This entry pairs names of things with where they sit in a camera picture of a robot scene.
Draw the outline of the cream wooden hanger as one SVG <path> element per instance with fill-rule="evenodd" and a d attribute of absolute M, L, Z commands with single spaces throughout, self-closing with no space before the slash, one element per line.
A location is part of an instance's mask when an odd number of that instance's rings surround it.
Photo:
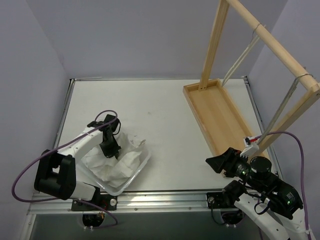
<path fill-rule="evenodd" d="M 228 72 L 225 74 L 221 86 L 224 87 L 225 84 L 229 81 L 231 76 L 234 74 L 234 72 L 238 69 L 238 67 L 241 65 L 241 63 L 244 61 L 244 59 L 247 57 L 249 52 L 253 49 L 253 47 L 257 44 L 257 42 L 260 40 L 260 37 L 256 33 L 257 28 L 261 26 L 262 24 L 259 23 L 255 29 L 252 32 L 251 40 L 245 50 L 242 52 L 242 54 L 238 57 L 238 59 L 234 62 L 234 64 L 231 66 L 231 68 L 228 70 Z"/>

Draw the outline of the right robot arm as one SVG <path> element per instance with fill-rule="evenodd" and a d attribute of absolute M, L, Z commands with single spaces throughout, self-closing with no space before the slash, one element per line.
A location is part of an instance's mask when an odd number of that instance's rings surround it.
<path fill-rule="evenodd" d="M 205 162 L 217 174 L 232 181 L 208 204 L 235 207 L 249 217 L 271 240 L 313 240 L 307 223 L 307 208 L 298 191 L 271 172 L 272 163 L 263 156 L 248 161 L 230 147 Z"/>

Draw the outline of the grey hanger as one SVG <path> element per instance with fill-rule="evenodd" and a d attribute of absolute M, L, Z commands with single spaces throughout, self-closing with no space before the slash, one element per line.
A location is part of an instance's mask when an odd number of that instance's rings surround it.
<path fill-rule="evenodd" d="M 288 92 L 286 93 L 285 97 L 283 98 L 281 104 L 279 105 L 278 109 L 276 110 L 275 114 L 273 115 L 271 121 L 269 122 L 267 128 L 265 129 L 265 131 L 263 132 L 263 134 L 260 136 L 260 138 L 258 139 L 257 145 L 259 146 L 262 141 L 266 138 L 266 136 L 268 135 L 268 133 L 272 130 L 273 126 L 275 125 L 275 123 L 277 122 L 278 118 L 280 117 L 281 113 L 283 112 L 283 110 L 285 109 L 289 99 L 291 98 L 291 96 L 293 95 L 294 91 L 297 88 L 297 85 L 300 81 L 300 79 L 302 77 L 306 77 L 306 76 L 310 76 L 312 78 L 314 78 L 314 76 L 310 73 L 304 73 L 300 76 L 297 76 L 294 81 L 292 82 L 292 85 L 290 86 Z"/>

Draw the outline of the white pleated skirt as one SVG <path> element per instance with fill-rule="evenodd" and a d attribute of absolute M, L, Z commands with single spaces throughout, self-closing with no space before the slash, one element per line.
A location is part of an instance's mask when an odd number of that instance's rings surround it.
<path fill-rule="evenodd" d="M 115 139 L 121 147 L 118 158 L 105 157 L 101 148 L 96 146 L 81 162 L 86 171 L 93 175 L 94 180 L 118 188 L 137 172 L 143 161 L 142 155 L 147 141 L 126 131 L 120 131 Z"/>

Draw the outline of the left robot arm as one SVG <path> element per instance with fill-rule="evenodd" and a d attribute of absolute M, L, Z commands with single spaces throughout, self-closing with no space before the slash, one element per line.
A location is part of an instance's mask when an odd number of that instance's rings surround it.
<path fill-rule="evenodd" d="M 77 181 L 76 165 L 97 146 L 106 158 L 118 158 L 121 147 L 115 139 L 115 131 L 120 128 L 120 120 L 107 114 L 103 121 L 90 122 L 71 143 L 58 150 L 44 151 L 39 160 L 34 189 L 61 200 L 81 199 L 88 209 L 97 209 L 101 203 L 100 188 Z"/>

